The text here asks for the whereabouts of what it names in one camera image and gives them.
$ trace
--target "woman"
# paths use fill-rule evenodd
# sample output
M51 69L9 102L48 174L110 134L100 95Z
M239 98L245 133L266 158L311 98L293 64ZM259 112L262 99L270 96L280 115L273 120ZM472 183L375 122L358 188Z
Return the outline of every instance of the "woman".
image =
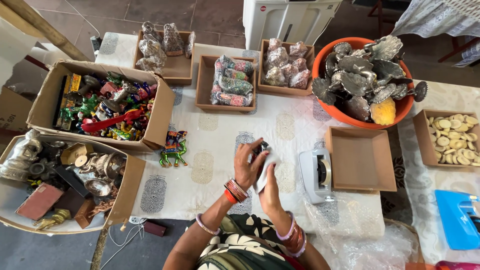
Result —
M234 159L235 179L225 184L225 193L199 214L168 255L163 269L173 270L329 270L322 255L306 240L305 233L285 212L278 197L275 164L267 168L267 184L259 193L270 221L255 215L227 215L237 201L247 197L268 151L252 162L248 156L263 141L241 144Z

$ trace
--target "plastic bowl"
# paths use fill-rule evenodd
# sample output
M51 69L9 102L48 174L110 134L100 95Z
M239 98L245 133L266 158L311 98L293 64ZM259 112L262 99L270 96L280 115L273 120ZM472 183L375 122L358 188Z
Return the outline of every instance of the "plastic bowl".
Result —
M315 62L313 62L313 70L312 70L313 78L319 77L320 71L322 73L324 72L324 67L322 66L320 68L320 64L324 63L327 55L330 52L332 52L333 46L337 43L340 43L340 42L350 43L350 45L352 46L353 49L363 49L363 45L365 45L367 43L370 43L370 42L374 42L374 41L370 40L370 39L367 39L367 38L361 38L361 37L346 37L346 38L337 39L337 40L331 42L327 46L323 47L323 49L317 54L317 57L315 58ZM400 66L402 67L403 71L405 71L405 73L407 74L406 77L411 79L412 75L410 74L410 71L408 71L408 68L403 63L403 61L400 61ZM408 84L409 89L411 89L413 87L414 87L413 83ZM347 123L347 124L350 124L350 125L353 125L353 126L356 126L356 127L366 128L366 129L382 129L382 128L386 128L386 127L389 127L389 126L393 126L393 125L397 124L398 122L400 122L400 120L402 120L407 115L408 111L410 111L410 108L412 108L413 95L408 95L408 96L402 98L401 100L394 99L394 101L395 101L396 113L395 113L395 120L394 120L393 124L391 124L391 125L379 125L379 124L375 124L375 123L366 123L366 122L358 121L358 120L356 120L354 118L351 118L350 116L344 114L339 109L337 109L335 106L326 105L325 103L318 100L318 102L320 103L322 108L328 114L330 114L333 118L337 119L340 122Z

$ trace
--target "camel figurine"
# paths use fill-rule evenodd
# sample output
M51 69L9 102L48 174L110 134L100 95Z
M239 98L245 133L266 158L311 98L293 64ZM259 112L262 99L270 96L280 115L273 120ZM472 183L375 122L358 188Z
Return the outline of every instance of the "camel figurine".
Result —
M168 164L168 166L172 166L172 163L168 160L168 158L175 157L175 163L174 166L178 167L179 165L179 160L183 163L184 166L187 166L188 164L181 158L183 154L187 152L187 147L185 146L185 143L187 142L186 139L182 140L179 142L179 139L184 138L187 135L186 131L169 131L167 135L167 141L165 143L165 149L160 152L160 165L162 167L166 167L165 163Z

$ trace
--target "wooden pole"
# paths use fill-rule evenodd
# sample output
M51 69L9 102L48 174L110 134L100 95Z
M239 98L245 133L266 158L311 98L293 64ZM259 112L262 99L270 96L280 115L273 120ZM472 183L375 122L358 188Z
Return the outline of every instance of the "wooden pole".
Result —
M30 7L24 0L1 0L3 4L17 13L30 25L38 29L53 45L77 61L90 61L64 35L50 25L40 14Z

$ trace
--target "woman's hand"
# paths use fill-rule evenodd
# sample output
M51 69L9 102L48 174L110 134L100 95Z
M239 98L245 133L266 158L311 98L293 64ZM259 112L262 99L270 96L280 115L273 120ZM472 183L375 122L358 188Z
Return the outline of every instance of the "woman's hand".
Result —
M265 162L265 158L269 154L267 150L263 151L255 160L248 163L248 156L253 153L252 150L257 148L263 140L263 138L260 138L252 144L240 144L237 148L237 154L233 160L235 181L237 181L244 191L247 191L251 185L253 185L258 169Z
M280 204L280 197L278 196L278 185L275 177L275 165L270 164L267 168L267 184L265 188L258 194L262 210L270 219L272 215L279 212L284 212Z

